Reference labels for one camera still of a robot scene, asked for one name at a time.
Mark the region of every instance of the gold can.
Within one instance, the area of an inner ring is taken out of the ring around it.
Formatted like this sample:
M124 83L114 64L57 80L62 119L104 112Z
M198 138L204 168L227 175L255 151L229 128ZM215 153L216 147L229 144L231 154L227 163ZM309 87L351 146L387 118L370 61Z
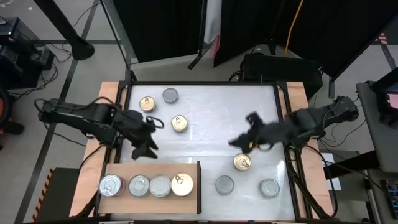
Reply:
M145 96L139 102L139 107L145 112L150 113L156 109L155 100L150 96Z
M172 119L172 127L176 132L183 132L188 127L188 121L184 116L177 115Z
M234 166L239 171L248 170L251 167L251 159L246 154L238 154L234 158Z
M191 193L193 180L188 174L177 174L172 180L172 191L175 195L184 197Z

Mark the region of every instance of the wooden table frame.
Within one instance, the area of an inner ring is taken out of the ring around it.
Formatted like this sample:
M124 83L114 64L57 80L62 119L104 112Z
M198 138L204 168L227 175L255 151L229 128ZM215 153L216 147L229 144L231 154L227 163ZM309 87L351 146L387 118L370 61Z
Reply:
M99 96L105 96L108 97L110 100L115 101L118 94L118 88L119 82L103 82L99 92ZM288 82L287 91L289 94L290 108L292 111L308 107L303 83ZM125 102L126 93L127 90L124 89L121 94L120 102ZM286 114L287 108L283 96L283 91L279 92L279 96L282 105L282 112L283 114ZM316 140L309 141L308 145L314 147L315 149L318 149L318 144ZM99 142L96 139L89 139L87 142L84 158L92 153L98 146ZM100 182L100 177L102 173L105 152L105 147L100 149L97 153L93 154L92 157L88 159L85 165L81 168L79 179L76 185L75 195L73 197L72 207L70 210L70 216L79 213L90 201L92 196L97 192L98 184ZM114 150L111 153L110 161L114 161L112 157L114 157ZM326 213L331 215L333 213L333 207L326 184L325 174L323 172L321 158L315 152L306 149L303 149L301 158L307 189L311 192L315 200L326 211ZM296 194L300 217L307 218L305 205L303 202L303 195L297 186Z

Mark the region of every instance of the black curtain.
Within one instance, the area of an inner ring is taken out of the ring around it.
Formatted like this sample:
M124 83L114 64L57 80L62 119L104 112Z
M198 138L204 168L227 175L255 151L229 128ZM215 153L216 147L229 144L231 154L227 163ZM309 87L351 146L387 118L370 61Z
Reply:
M268 18L266 21L266 16L262 14L269 14L271 17L275 15L280 1L265 2L223 1L221 43L215 57L215 66L270 38L272 26L269 23L274 19ZM300 0L287 0L272 37L277 44L286 44L299 4ZM239 10L236 5L243 9L258 9ZM290 37L289 49L302 58L318 60L326 74L337 78L374 41L397 12L398 1L395 0L305 0ZM236 21L246 15L249 19L245 24ZM246 36L235 33L234 29L241 29ZM250 35L252 30L258 29L264 29L261 35Z
M114 0L139 62L198 53L202 0Z

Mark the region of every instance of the yellow cable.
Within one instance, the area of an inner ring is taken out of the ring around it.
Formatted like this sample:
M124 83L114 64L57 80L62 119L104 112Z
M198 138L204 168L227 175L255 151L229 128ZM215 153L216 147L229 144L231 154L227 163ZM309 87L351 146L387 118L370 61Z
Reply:
M304 0L301 0L301 1L300 1L300 4L298 5L298 8L297 8L296 15L294 16L292 25L290 26L289 35L287 36L287 42L286 42L286 48L285 48L285 56L287 55L287 49L288 49L288 47L289 47L290 35L291 35L291 33L292 33L292 29L293 29L294 23L296 22L296 18L297 18L297 16L299 15L299 12L300 12L300 9L301 9L301 5L303 4L303 2L304 2Z

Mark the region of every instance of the can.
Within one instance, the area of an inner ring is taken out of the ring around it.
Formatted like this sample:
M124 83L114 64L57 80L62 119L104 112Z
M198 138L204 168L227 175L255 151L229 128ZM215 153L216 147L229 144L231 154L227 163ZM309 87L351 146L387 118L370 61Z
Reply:
M187 129L188 120L182 115L177 115L172 119L172 127L174 131L181 133Z
M99 193L105 197L117 197L126 189L126 181L114 174L108 174L99 183Z
M227 175L222 175L216 181L216 190L221 195L230 194L235 188L234 181Z
M171 191L169 177L164 174L158 174L150 180L149 190L155 197L166 197Z
M172 180L172 191L177 196L187 196L193 189L193 180L188 174L177 174Z
M166 103L175 103L178 100L178 92L174 88L163 91L163 99Z
M143 197L149 191L149 179L144 175L136 175L130 180L130 194L135 197Z
M247 154L238 154L234 158L234 166L239 171L248 170L251 167L251 159Z
M156 109L156 104L155 104L155 99L153 99L150 96L145 96L142 98L139 102L139 107L145 112L145 113L151 113Z
M276 180L268 178L260 182L260 193L266 198L274 198L279 195L280 187Z

